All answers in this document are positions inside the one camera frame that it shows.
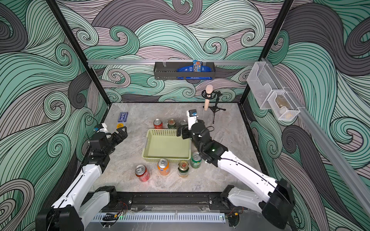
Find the red cola can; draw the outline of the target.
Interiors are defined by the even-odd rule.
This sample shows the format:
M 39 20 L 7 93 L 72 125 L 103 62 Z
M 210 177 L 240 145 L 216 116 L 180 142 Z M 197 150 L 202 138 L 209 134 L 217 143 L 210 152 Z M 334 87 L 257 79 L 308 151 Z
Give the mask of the red cola can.
M 185 127 L 187 127 L 188 126 L 188 122 L 186 121 L 186 120 L 182 120 L 181 122 L 180 122 L 180 127 L 181 128 L 185 128 Z
M 150 174 L 146 166 L 142 164 L 138 165 L 135 168 L 135 175 L 139 178 L 141 182 L 147 182 L 150 178 Z
M 154 129 L 163 129 L 163 122 L 160 119 L 155 119 L 153 121 Z

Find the green gold-top can back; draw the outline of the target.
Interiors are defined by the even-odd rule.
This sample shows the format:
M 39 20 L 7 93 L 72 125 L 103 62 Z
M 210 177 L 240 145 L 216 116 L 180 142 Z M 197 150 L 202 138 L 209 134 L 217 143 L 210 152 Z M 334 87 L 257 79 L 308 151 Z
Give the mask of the green gold-top can back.
M 176 121 L 174 119 L 169 119 L 168 120 L 168 129 L 176 130 L 176 128 L 177 128 Z

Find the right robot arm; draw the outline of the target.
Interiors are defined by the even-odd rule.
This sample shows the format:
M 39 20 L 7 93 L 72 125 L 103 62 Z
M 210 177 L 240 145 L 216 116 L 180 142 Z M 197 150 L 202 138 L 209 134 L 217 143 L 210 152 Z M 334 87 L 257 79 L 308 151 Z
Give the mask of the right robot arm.
M 226 146 L 213 140 L 204 123 L 180 126 L 177 136 L 190 139 L 205 162 L 230 173 L 250 188 L 250 191 L 231 186 L 225 189 L 227 206 L 260 212 L 276 228 L 286 228 L 295 206 L 290 183 L 285 179 L 276 180 L 243 162 Z

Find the green gold-top can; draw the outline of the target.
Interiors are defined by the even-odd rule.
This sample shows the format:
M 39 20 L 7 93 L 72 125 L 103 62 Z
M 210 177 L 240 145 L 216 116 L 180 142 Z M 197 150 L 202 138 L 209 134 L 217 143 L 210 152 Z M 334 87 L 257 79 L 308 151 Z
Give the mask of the green gold-top can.
M 174 119 L 169 119 L 168 120 L 168 129 L 176 130 L 176 128 L 177 128 L 176 121 Z
M 180 177 L 187 177 L 189 174 L 189 164 L 186 160 L 180 161 L 178 164 L 178 174 Z

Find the orange soda can front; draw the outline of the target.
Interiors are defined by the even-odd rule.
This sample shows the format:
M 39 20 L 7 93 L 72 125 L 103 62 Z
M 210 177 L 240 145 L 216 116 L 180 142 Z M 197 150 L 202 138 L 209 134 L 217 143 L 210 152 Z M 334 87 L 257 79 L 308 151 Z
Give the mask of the orange soda can front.
M 159 173 L 163 176 L 168 175 L 170 172 L 169 163 L 168 163 L 168 160 L 166 159 L 163 159 L 163 158 L 160 159 L 157 163 L 157 167 L 158 167 Z

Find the green soda can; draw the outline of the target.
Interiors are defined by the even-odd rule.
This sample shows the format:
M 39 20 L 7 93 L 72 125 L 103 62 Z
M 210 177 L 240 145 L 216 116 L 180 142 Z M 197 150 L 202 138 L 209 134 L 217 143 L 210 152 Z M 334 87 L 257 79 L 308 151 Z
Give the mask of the green soda can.
M 192 153 L 191 156 L 191 166 L 192 168 L 199 168 L 201 166 L 202 158 L 199 155 L 199 152 Z

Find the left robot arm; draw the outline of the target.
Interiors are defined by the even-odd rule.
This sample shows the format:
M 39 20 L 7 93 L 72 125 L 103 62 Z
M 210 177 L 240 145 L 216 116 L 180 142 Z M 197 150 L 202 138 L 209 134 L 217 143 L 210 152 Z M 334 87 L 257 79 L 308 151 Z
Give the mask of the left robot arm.
M 91 154 L 85 159 L 82 169 L 73 183 L 50 208 L 42 209 L 36 216 L 37 231 L 83 231 L 103 208 L 116 208 L 119 197 L 114 186 L 98 188 L 85 202 L 90 188 L 104 173 L 110 154 L 128 137 L 126 127 L 109 133 L 103 124 L 89 143 Z

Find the green gold-top can front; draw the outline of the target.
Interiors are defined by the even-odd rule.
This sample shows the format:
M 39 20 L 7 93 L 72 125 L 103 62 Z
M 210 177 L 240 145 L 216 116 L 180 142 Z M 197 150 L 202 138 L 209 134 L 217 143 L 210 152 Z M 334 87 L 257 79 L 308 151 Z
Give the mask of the green gold-top can front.
M 178 164 L 178 174 L 180 177 L 187 177 L 189 174 L 189 164 L 186 160 L 180 161 Z

